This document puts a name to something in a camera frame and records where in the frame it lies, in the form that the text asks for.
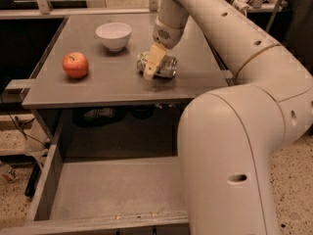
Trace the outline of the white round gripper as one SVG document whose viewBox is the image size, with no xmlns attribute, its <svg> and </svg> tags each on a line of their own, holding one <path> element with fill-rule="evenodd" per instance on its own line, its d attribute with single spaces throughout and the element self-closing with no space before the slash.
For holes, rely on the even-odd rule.
<svg viewBox="0 0 313 235">
<path fill-rule="evenodd" d="M 184 33 L 185 21 L 167 22 L 161 17 L 155 21 L 153 38 L 148 60 L 145 65 L 143 77 L 151 80 L 157 72 L 158 66 L 166 56 L 166 49 L 174 48 Z"/>
</svg>

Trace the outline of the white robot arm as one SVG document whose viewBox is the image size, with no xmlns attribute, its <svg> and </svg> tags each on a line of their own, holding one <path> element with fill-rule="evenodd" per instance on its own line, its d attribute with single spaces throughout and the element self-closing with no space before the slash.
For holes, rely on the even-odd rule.
<svg viewBox="0 0 313 235">
<path fill-rule="evenodd" d="M 144 77 L 193 19 L 235 85 L 194 99 L 177 148 L 192 235 L 280 235 L 270 183 L 273 153 L 313 123 L 313 78 L 275 38 L 225 0 L 162 0 Z"/>
</svg>

